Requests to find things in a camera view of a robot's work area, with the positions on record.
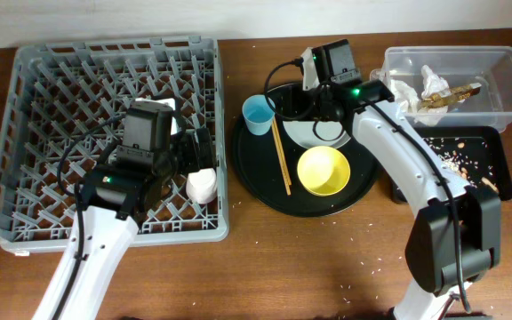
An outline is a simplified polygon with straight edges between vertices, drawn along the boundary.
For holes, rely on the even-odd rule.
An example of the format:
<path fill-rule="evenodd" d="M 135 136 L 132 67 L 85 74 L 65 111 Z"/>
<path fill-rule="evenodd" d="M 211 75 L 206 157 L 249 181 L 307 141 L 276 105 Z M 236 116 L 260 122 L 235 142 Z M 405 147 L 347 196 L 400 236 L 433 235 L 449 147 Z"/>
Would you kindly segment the grey round plate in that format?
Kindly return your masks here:
<path fill-rule="evenodd" d="M 339 122 L 287 121 L 283 126 L 287 135 L 305 149 L 317 146 L 341 148 L 351 141 Z"/>

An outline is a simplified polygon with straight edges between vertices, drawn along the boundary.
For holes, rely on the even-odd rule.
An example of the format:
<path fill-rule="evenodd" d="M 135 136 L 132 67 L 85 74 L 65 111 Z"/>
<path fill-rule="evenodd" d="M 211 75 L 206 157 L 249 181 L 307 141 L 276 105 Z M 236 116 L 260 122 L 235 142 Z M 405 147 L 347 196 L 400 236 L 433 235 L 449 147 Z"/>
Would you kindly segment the white napkin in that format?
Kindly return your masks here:
<path fill-rule="evenodd" d="M 424 91 L 418 94 L 416 90 L 401 80 L 389 79 L 389 90 L 395 96 L 396 103 L 405 114 L 414 115 L 416 124 L 435 126 L 448 112 L 448 106 L 441 108 L 423 108 L 421 102 L 428 99 L 431 94 L 449 89 L 448 82 L 437 75 L 428 65 L 421 68 Z"/>

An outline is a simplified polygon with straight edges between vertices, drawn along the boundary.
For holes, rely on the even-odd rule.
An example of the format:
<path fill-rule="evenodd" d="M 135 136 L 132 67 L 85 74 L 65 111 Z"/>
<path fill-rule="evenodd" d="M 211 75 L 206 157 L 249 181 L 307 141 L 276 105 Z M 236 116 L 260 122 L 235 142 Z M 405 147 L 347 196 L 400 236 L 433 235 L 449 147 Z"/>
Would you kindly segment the pink plastic cup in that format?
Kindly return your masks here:
<path fill-rule="evenodd" d="M 188 175 L 186 193 L 198 204 L 208 204 L 217 196 L 217 174 L 213 168 L 202 169 Z"/>

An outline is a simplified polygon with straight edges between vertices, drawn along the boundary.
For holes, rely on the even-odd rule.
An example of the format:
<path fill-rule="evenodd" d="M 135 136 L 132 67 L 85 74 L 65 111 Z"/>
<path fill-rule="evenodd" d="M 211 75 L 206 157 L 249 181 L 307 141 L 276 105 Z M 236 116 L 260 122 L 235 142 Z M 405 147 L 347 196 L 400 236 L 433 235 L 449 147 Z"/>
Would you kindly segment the light blue plastic cup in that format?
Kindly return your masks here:
<path fill-rule="evenodd" d="M 266 134 L 273 122 L 274 102 L 264 95 L 253 95 L 242 106 L 242 114 L 249 132 L 256 136 Z"/>

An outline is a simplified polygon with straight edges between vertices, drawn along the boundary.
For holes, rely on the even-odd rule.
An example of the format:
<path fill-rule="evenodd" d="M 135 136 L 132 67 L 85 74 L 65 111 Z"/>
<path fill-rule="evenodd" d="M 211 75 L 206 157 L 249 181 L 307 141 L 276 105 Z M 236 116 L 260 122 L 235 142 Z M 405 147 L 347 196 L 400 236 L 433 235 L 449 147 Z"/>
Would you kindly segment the yellow plastic bowl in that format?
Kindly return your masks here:
<path fill-rule="evenodd" d="M 317 146 L 301 155 L 297 163 L 297 176 L 310 194 L 333 196 L 347 186 L 351 167 L 338 149 Z"/>

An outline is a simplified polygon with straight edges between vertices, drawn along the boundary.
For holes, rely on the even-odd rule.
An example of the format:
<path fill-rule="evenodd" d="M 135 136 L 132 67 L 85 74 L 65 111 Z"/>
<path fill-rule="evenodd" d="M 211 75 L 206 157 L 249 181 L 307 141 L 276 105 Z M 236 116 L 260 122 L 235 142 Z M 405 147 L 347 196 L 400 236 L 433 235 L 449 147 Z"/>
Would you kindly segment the brown foil snack wrapper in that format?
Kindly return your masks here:
<path fill-rule="evenodd" d="M 481 91 L 480 83 L 466 84 L 430 94 L 420 103 L 421 108 L 443 108 L 475 96 Z"/>

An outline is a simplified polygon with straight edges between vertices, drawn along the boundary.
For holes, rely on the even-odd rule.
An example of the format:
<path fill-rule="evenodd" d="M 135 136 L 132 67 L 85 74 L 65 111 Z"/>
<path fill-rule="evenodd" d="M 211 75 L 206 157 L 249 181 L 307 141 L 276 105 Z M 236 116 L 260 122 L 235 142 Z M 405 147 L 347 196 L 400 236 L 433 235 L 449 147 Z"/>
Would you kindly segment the food leftovers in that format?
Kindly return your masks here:
<path fill-rule="evenodd" d="M 424 141 L 448 168 L 473 187 L 488 187 L 499 194 L 493 155 L 483 138 L 430 137 Z"/>

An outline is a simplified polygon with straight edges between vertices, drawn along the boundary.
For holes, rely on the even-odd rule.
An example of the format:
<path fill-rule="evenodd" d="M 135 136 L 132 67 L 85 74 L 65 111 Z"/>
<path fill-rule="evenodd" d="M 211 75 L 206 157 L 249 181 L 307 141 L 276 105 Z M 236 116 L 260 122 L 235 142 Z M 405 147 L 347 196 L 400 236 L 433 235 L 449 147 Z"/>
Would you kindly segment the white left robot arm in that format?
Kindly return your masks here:
<path fill-rule="evenodd" d="M 123 124 L 123 136 L 69 191 L 76 216 L 36 319 L 95 318 L 117 265 L 172 180 L 215 165 L 209 130 L 189 130 L 175 98 L 137 98 L 110 121 Z"/>

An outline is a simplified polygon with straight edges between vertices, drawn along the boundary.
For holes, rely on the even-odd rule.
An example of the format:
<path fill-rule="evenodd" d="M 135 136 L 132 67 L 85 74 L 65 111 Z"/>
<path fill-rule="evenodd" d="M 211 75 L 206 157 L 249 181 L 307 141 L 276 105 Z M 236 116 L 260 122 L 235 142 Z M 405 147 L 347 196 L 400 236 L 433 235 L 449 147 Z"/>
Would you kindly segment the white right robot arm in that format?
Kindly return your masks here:
<path fill-rule="evenodd" d="M 367 148 L 412 209 L 404 253 L 412 281 L 392 317 L 442 319 L 456 300 L 469 312 L 467 289 L 500 262 L 499 196 L 444 165 L 383 82 L 362 81 L 348 40 L 309 47 L 298 64 L 320 117 Z"/>

